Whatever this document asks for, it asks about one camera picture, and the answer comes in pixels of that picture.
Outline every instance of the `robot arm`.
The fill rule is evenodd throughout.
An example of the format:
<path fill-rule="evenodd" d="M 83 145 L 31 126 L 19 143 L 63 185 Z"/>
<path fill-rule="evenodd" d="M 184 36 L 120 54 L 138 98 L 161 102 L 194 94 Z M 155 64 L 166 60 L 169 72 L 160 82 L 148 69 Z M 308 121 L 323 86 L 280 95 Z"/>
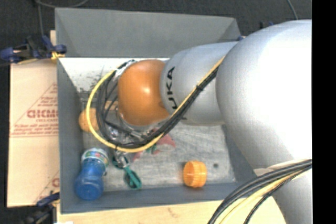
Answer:
<path fill-rule="evenodd" d="M 181 121 L 225 124 L 253 169 L 311 158 L 311 25 L 286 22 L 241 41 L 181 51 L 167 62 L 133 63 L 118 82 L 122 124 L 141 133 L 164 122 L 224 58 Z M 277 192 L 288 224 L 311 223 L 311 193 L 311 174 Z"/>

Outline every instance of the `orange cap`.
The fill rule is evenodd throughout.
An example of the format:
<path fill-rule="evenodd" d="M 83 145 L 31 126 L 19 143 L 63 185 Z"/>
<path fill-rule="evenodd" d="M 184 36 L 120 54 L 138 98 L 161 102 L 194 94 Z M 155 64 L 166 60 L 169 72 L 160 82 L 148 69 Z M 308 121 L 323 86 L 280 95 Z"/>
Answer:
<path fill-rule="evenodd" d="M 90 115 L 91 125 L 92 125 L 93 129 L 95 131 L 97 131 L 99 129 L 99 127 L 98 127 L 97 118 L 96 118 L 96 109 L 95 108 L 90 108 L 89 115 Z M 78 123 L 79 123 L 80 128 L 83 131 L 88 132 L 88 133 L 91 132 L 90 128 L 89 128 L 89 125 L 88 125 L 88 120 L 86 118 L 86 109 L 84 109 L 80 113 Z"/>
<path fill-rule="evenodd" d="M 160 96 L 160 76 L 165 63 L 142 60 L 123 72 L 118 82 L 120 116 L 129 124 L 146 126 L 169 116 Z"/>
<path fill-rule="evenodd" d="M 183 169 L 183 181 L 188 187 L 203 187 L 206 182 L 206 166 L 199 161 L 189 161 Z"/>

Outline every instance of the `clamp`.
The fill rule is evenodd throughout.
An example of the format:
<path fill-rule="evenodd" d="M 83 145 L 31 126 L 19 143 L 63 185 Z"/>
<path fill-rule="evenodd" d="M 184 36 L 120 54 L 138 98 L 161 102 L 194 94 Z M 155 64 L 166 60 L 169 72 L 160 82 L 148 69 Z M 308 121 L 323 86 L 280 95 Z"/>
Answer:
<path fill-rule="evenodd" d="M 42 46 L 37 45 L 31 36 L 17 47 L 9 47 L 0 51 L 0 58 L 8 63 L 19 63 L 27 60 L 51 59 L 63 57 L 67 52 L 65 45 L 53 45 L 47 36 L 42 36 Z"/>
<path fill-rule="evenodd" d="M 50 224 L 56 222 L 57 214 L 54 202 L 59 200 L 59 193 L 51 193 L 48 197 L 37 202 L 36 207 L 40 208 L 38 211 L 26 217 L 25 224 L 42 224 L 49 219 Z"/>
<path fill-rule="evenodd" d="M 138 175 L 132 171 L 129 166 L 129 161 L 125 157 L 124 152 L 113 150 L 112 164 L 118 168 L 125 171 L 124 181 L 131 189 L 140 189 L 142 183 Z"/>

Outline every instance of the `blue bottle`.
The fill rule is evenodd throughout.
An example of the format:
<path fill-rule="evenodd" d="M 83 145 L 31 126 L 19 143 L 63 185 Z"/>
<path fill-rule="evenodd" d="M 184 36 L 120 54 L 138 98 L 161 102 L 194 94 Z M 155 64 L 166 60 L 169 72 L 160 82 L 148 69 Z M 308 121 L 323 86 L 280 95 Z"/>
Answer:
<path fill-rule="evenodd" d="M 75 193 L 83 200 L 96 200 L 104 190 L 103 175 L 109 165 L 107 153 L 100 148 L 86 150 L 81 158 L 81 172 L 75 180 Z"/>

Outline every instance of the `bottle cap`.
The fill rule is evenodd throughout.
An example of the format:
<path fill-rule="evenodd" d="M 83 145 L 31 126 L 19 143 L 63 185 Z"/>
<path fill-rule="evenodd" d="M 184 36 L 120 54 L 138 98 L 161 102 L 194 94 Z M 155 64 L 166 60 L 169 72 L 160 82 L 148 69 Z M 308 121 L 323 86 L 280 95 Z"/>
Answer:
<path fill-rule="evenodd" d="M 203 187 L 206 182 L 207 170 L 203 162 L 189 161 L 183 169 L 183 181 L 188 187 Z"/>

